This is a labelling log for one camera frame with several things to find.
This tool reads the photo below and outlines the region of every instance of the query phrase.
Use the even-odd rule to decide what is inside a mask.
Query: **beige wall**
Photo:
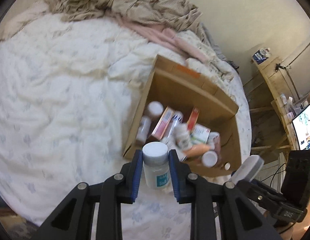
[[[295,0],[191,0],[224,54],[240,66],[243,83],[257,71],[250,58],[262,44],[285,59],[310,35]]]

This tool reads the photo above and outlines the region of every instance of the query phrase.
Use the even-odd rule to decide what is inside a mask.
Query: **barcode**
[[[164,115],[164,117],[163,117],[163,121],[164,122],[168,122],[169,121],[169,119],[170,119],[170,117],[172,116],[172,111],[171,110],[168,110],[166,113],[165,113],[165,115]]]

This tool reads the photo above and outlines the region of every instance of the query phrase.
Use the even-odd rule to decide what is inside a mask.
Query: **pink cloth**
[[[203,52],[189,44],[187,41],[177,37],[176,31],[171,28],[165,28],[164,24],[144,26],[138,23],[130,22],[124,17],[121,17],[119,14],[116,14],[115,18],[120,26],[125,26],[137,32],[149,41],[171,49],[183,57],[189,58],[189,56],[191,56],[198,59],[202,63],[206,63],[208,61],[208,57]]]

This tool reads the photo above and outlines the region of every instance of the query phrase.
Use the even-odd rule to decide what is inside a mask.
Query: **monitor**
[[[310,105],[292,120],[300,150],[310,149]]]

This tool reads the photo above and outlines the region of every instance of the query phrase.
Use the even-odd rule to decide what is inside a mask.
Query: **teal label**
[[[164,186],[168,182],[168,172],[163,175],[157,176],[157,187]]]

